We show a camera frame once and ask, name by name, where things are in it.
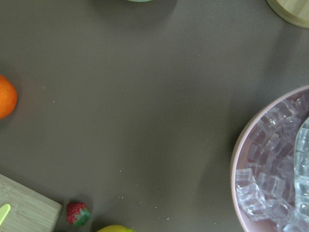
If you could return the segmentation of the orange mandarin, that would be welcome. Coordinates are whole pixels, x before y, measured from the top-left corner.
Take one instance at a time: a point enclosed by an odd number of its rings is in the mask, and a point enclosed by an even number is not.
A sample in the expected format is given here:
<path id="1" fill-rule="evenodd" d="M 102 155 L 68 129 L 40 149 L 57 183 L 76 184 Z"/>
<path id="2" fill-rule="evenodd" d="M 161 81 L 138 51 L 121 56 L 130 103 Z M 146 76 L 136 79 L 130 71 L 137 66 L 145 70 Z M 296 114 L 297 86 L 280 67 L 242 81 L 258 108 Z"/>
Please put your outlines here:
<path id="1" fill-rule="evenodd" d="M 16 107 L 17 91 L 3 75 L 0 76 L 0 118 L 7 117 Z"/>

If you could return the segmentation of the red strawberry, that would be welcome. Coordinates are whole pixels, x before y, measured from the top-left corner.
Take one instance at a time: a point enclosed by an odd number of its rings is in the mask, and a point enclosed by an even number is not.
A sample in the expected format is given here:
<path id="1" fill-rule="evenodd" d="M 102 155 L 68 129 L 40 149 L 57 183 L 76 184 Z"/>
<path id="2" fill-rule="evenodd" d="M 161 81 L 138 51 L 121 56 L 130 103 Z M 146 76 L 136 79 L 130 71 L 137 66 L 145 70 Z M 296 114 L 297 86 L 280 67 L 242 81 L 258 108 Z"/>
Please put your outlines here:
<path id="1" fill-rule="evenodd" d="M 88 206 L 83 202 L 69 203 L 66 206 L 66 220 L 75 227 L 83 226 L 91 217 Z"/>

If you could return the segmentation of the yellow lemon near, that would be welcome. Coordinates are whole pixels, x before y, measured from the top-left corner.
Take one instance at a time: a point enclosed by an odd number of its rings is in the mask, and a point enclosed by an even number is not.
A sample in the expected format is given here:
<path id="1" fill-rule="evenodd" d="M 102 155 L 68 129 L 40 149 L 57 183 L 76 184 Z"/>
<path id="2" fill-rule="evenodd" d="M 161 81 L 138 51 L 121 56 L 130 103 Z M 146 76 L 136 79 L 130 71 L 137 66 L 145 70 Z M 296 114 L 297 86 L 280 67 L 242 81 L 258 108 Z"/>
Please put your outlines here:
<path id="1" fill-rule="evenodd" d="M 99 229 L 97 232 L 135 232 L 133 229 L 123 225 L 109 225 Z"/>

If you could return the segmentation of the yellow plastic knife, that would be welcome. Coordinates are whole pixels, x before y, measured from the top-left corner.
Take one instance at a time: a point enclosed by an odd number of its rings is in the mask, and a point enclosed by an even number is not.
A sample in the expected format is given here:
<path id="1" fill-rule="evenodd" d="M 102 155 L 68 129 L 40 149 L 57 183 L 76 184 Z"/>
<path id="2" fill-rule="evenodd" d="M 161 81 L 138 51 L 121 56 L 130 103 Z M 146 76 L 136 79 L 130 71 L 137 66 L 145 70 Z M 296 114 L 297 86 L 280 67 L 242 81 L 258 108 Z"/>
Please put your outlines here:
<path id="1" fill-rule="evenodd" d="M 0 225 L 3 223 L 3 221 L 7 217 L 10 210 L 11 210 L 11 206 L 9 203 L 5 203 L 4 205 L 0 207 Z"/>

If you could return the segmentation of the wooden stand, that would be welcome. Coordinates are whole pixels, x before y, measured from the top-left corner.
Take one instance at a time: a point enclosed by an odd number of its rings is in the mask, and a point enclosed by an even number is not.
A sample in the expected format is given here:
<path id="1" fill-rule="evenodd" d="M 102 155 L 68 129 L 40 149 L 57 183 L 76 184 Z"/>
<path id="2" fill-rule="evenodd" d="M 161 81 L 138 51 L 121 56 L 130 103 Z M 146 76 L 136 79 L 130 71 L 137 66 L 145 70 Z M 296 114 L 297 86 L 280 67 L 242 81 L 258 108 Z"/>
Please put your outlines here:
<path id="1" fill-rule="evenodd" d="M 308 0 L 267 0 L 270 8 L 285 21 L 302 28 L 309 28 Z"/>

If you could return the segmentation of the green bowl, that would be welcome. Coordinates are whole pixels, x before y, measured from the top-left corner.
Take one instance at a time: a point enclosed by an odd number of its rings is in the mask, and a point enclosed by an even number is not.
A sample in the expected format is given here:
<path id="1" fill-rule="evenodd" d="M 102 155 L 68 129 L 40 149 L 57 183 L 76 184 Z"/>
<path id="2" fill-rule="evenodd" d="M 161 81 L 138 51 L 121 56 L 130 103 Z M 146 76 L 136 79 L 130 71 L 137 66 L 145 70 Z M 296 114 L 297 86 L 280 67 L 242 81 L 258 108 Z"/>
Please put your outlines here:
<path id="1" fill-rule="evenodd" d="M 149 2 L 149 1 L 152 1 L 152 0 L 128 0 L 128 1 L 131 1 L 131 2 Z"/>

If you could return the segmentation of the bamboo cutting board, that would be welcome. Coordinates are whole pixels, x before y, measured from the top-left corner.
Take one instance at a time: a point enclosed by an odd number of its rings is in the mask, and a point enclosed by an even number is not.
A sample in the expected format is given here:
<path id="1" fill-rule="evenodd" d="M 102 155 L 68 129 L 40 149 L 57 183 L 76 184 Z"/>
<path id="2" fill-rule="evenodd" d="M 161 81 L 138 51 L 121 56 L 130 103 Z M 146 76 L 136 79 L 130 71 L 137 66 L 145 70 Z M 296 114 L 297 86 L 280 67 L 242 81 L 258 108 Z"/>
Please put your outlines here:
<path id="1" fill-rule="evenodd" d="M 10 211 L 0 224 L 2 232 L 52 232 L 62 205 L 22 184 L 0 176 L 0 205 Z"/>

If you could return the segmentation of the pink bowl with ice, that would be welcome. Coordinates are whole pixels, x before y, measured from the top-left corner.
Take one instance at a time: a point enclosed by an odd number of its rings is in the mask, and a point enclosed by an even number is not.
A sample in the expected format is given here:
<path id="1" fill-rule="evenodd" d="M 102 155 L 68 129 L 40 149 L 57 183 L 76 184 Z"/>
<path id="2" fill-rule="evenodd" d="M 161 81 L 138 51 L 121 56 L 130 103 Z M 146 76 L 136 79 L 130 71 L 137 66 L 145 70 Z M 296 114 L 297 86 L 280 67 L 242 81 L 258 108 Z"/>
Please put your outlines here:
<path id="1" fill-rule="evenodd" d="M 258 112 L 232 154 L 231 190 L 246 232 L 309 229 L 309 88 Z"/>

